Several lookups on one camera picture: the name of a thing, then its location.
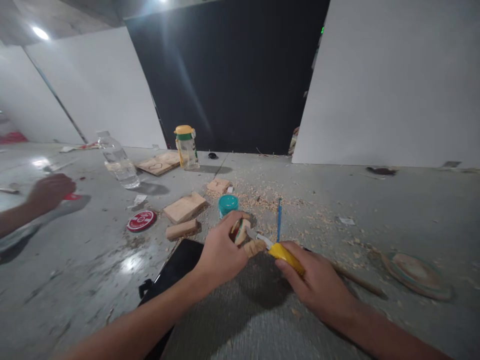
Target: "person's arm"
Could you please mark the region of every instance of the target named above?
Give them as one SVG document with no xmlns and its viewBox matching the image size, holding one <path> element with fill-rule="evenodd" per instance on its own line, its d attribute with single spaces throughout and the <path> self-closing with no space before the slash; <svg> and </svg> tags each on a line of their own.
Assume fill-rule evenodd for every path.
<svg viewBox="0 0 480 360">
<path fill-rule="evenodd" d="M 72 348 L 63 360 L 143 359 L 189 308 L 247 264 L 247 253 L 229 238 L 242 213 L 232 211 L 208 233 L 195 268 L 167 291 L 121 316 Z"/>
<path fill-rule="evenodd" d="M 275 261 L 300 301 L 318 319 L 366 352 L 378 359 L 450 359 L 354 298 L 323 256 L 291 241 L 283 241 L 282 245 L 306 270 L 302 279 L 288 263 Z"/>
<path fill-rule="evenodd" d="M 72 179 L 62 173 L 40 179 L 23 204 L 0 213 L 0 239 L 55 209 L 75 189 Z"/>
</svg>

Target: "white wall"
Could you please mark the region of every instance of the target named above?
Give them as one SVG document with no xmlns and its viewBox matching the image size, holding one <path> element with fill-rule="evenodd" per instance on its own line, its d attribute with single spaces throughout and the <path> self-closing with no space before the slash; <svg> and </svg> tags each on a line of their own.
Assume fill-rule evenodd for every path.
<svg viewBox="0 0 480 360">
<path fill-rule="evenodd" d="M 167 145 L 126 27 L 27 46 L 89 142 L 109 130 L 123 146 Z"/>
<path fill-rule="evenodd" d="M 331 0 L 294 163 L 480 167 L 480 2 Z"/>
<path fill-rule="evenodd" d="M 0 49 L 0 110 L 30 141 L 84 143 L 20 46 Z"/>
</svg>

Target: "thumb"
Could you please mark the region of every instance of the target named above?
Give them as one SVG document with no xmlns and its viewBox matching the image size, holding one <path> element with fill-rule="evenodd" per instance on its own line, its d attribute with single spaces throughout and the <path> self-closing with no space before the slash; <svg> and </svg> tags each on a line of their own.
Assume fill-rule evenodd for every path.
<svg viewBox="0 0 480 360">
<path fill-rule="evenodd" d="M 299 297 L 302 297 L 302 295 L 308 291 L 307 285 L 305 285 L 300 275 L 293 267 L 290 266 L 288 262 L 282 259 L 277 259 L 275 261 L 275 265 L 280 269 L 283 275 L 285 275 L 286 279 L 293 288 L 293 291 L 295 291 Z"/>
</svg>

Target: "black curtain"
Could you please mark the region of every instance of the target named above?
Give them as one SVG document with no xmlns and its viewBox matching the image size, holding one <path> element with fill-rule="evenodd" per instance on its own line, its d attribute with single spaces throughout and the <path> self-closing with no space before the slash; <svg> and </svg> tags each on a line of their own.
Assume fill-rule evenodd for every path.
<svg viewBox="0 0 480 360">
<path fill-rule="evenodd" d="M 167 143 L 190 125 L 199 150 L 284 155 L 328 0 L 223 0 L 125 20 Z"/>
</svg>

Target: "water bottle cap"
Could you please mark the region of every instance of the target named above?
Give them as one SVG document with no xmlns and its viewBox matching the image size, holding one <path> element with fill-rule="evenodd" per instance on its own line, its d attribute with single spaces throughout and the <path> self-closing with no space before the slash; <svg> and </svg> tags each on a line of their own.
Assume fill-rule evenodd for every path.
<svg viewBox="0 0 480 360">
<path fill-rule="evenodd" d="M 179 134 L 179 135 L 184 135 L 184 134 L 191 134 L 195 131 L 191 126 L 189 125 L 180 125 L 177 126 L 175 131 L 173 132 L 174 134 Z"/>
<path fill-rule="evenodd" d="M 99 130 L 96 132 L 96 134 L 99 138 L 106 138 L 110 136 L 110 132 L 108 132 L 107 130 Z"/>
</svg>

